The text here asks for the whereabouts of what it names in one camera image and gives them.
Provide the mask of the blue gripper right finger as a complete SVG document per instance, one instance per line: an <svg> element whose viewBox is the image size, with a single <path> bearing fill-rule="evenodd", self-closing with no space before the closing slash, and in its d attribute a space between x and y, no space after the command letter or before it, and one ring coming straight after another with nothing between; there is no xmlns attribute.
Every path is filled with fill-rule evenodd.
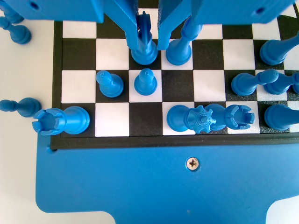
<svg viewBox="0 0 299 224"><path fill-rule="evenodd" d="M158 3L158 50L166 50L171 33L191 14L190 0L160 0Z"/></svg>

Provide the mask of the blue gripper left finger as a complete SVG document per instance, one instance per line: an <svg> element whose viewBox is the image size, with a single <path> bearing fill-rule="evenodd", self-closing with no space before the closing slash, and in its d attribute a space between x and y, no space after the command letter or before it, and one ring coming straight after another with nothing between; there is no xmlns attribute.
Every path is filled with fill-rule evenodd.
<svg viewBox="0 0 299 224"><path fill-rule="evenodd" d="M125 33L130 49L138 49L138 0L105 0L104 13Z"/></svg>

